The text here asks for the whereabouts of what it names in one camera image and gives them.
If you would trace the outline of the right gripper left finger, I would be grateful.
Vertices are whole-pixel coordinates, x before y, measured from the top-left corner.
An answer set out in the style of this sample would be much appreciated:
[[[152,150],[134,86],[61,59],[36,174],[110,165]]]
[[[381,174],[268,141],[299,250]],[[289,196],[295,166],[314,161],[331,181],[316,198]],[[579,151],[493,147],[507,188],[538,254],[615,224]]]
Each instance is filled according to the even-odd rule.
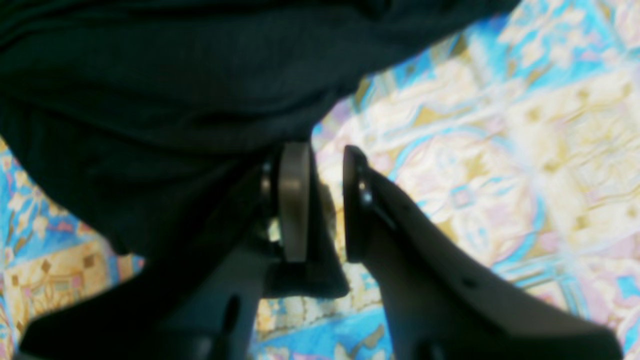
[[[205,230],[130,280],[30,322],[17,360],[244,360],[259,301],[349,292],[311,144],[264,155]]]

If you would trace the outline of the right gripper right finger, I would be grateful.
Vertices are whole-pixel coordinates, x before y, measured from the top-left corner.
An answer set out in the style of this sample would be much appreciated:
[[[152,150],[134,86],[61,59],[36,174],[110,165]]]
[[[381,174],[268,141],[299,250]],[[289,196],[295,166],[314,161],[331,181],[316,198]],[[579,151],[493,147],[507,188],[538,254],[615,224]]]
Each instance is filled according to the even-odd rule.
[[[621,360],[615,333],[503,280],[409,196],[343,153],[346,255],[375,279],[398,360]]]

